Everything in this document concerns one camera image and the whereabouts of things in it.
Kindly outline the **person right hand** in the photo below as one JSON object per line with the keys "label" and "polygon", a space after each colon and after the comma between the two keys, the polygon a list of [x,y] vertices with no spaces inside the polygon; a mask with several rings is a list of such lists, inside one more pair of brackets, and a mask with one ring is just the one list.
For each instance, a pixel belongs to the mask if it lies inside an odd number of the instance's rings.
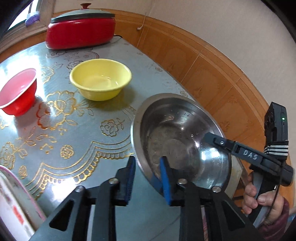
{"label": "person right hand", "polygon": [[245,214],[250,215],[257,207],[261,210],[265,207],[266,214],[259,216],[259,220],[255,221],[255,226],[270,225],[277,221],[283,211],[285,198],[276,191],[268,191],[263,194],[257,194],[257,188],[253,184],[253,173],[248,176],[248,184],[244,189],[242,209]]}

